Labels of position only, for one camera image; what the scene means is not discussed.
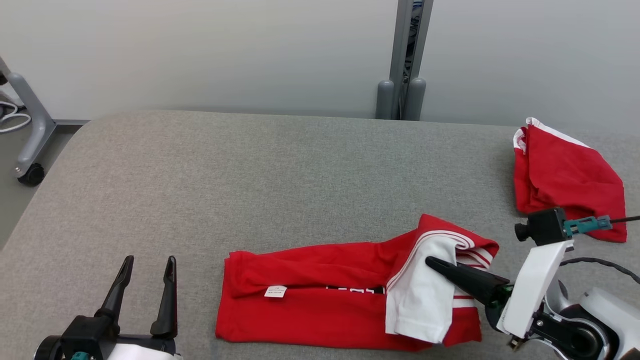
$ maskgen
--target white plastic panel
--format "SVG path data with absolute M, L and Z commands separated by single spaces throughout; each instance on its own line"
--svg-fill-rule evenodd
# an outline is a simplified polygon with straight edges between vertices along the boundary
M 421 120 L 639 128 L 640 2 L 435 0 Z
M 0 56 L 54 119 L 136 109 L 373 117 L 389 0 L 4 0 Z

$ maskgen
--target gray fabric tablecloth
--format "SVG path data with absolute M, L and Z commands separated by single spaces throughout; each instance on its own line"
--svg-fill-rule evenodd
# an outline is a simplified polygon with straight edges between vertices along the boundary
M 421 213 L 500 243 L 493 272 L 515 275 L 515 128 L 183 111 L 90 122 L 61 153 L 0 253 L 0 359 L 29 359 L 75 315 L 92 315 L 126 255 L 124 333 L 148 333 L 169 255 L 177 258 L 180 351 L 186 359 L 551 359 L 533 343 L 512 353 L 485 322 L 482 343 L 410 354 L 214 337 L 223 260 L 320 243 L 384 241 Z M 567 131 L 599 150 L 640 213 L 640 138 Z M 640 224 L 629 242 L 579 236 L 571 256 L 598 256 L 640 272 Z M 576 299 L 592 286 L 640 307 L 640 286 L 598 265 L 560 270 Z

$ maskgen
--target folded red shirt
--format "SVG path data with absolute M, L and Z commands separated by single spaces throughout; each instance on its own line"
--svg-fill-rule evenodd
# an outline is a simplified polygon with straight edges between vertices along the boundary
M 513 137 L 516 206 L 523 213 L 560 206 L 567 218 L 625 217 L 622 180 L 602 155 L 532 117 Z M 627 242 L 625 223 L 590 236 Z
M 225 260 L 216 337 L 335 348 L 428 348 L 428 342 L 387 334 L 385 308 L 387 285 L 405 271 L 417 242 L 429 233 L 464 238 L 465 246 L 454 256 L 479 268 L 488 268 L 498 251 L 494 241 L 422 215 L 418 228 L 382 243 L 316 245 L 262 255 L 232 252 Z M 426 266 L 424 259 L 416 261 Z M 274 285 L 287 287 L 282 298 L 265 297 Z M 458 293 L 444 301 L 452 304 L 452 322 L 442 343 L 480 341 L 472 298 Z

